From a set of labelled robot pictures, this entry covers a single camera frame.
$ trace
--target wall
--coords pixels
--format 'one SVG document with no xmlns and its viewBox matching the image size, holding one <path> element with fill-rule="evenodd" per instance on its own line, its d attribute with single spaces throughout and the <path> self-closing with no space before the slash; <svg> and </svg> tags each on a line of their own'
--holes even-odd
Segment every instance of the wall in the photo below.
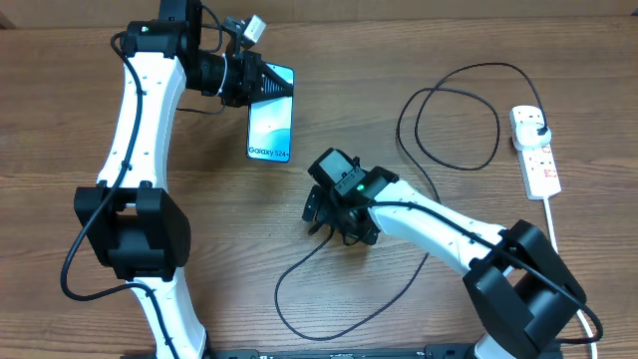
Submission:
<svg viewBox="0 0 638 359">
<path fill-rule="evenodd" d="M 0 0 L 16 28 L 124 26 L 157 16 L 159 0 Z M 221 18 L 266 22 L 630 15 L 636 0 L 203 0 Z"/>
</svg>

